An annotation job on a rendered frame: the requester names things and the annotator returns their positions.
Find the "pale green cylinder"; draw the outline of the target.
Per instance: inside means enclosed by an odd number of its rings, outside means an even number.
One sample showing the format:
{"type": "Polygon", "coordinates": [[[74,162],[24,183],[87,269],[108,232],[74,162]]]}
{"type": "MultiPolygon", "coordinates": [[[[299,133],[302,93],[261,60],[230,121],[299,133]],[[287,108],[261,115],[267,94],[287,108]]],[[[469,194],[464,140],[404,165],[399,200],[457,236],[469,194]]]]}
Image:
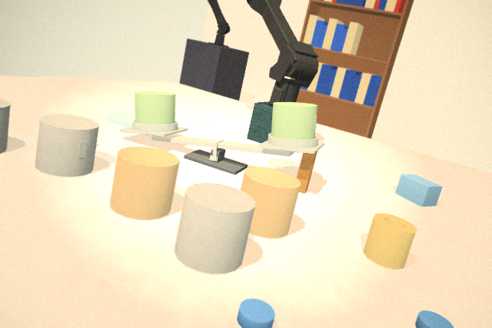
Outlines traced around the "pale green cylinder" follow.
{"type": "Polygon", "coordinates": [[[135,123],[175,124],[175,102],[172,93],[135,93],[135,123]]]}
{"type": "Polygon", "coordinates": [[[273,103],[271,136],[290,140],[315,139],[317,105],[273,103]]]}

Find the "orange cylinder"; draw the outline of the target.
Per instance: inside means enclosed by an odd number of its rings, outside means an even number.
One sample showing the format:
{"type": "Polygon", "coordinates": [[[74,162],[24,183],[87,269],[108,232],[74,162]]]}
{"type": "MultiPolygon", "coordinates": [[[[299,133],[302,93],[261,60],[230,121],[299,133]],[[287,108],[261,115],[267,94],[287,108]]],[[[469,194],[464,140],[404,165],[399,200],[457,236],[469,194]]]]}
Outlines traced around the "orange cylinder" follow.
{"type": "Polygon", "coordinates": [[[283,171],[249,167],[241,191],[255,200],[249,233],[259,237],[283,238],[288,234],[301,182],[283,171]]]}
{"type": "Polygon", "coordinates": [[[180,160],[153,147],[118,151],[110,208],[124,217],[157,220],[171,211],[180,160]]]}

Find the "yellow cylinder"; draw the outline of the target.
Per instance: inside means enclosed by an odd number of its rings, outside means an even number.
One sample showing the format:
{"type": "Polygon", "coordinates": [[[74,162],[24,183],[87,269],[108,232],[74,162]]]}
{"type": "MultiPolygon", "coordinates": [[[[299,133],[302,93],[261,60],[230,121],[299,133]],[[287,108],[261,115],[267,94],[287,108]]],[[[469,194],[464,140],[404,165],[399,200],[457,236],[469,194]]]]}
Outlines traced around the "yellow cylinder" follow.
{"type": "Polygon", "coordinates": [[[417,229],[409,221],[390,214],[376,214],[372,221],[365,256],[382,267],[404,269],[417,229]]]}

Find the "blue cylinder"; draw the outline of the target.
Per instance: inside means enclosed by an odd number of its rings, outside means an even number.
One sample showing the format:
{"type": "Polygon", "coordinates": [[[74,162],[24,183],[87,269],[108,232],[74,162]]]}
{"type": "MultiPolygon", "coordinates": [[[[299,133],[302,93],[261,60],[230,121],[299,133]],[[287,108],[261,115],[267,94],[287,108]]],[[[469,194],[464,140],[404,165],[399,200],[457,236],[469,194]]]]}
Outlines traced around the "blue cylinder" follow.
{"type": "Polygon", "coordinates": [[[416,320],[416,328],[454,328],[444,316],[428,310],[420,310],[416,320]]]}
{"type": "Polygon", "coordinates": [[[240,303],[237,322],[241,328],[272,328],[273,307],[259,299],[249,298],[240,303]]]}

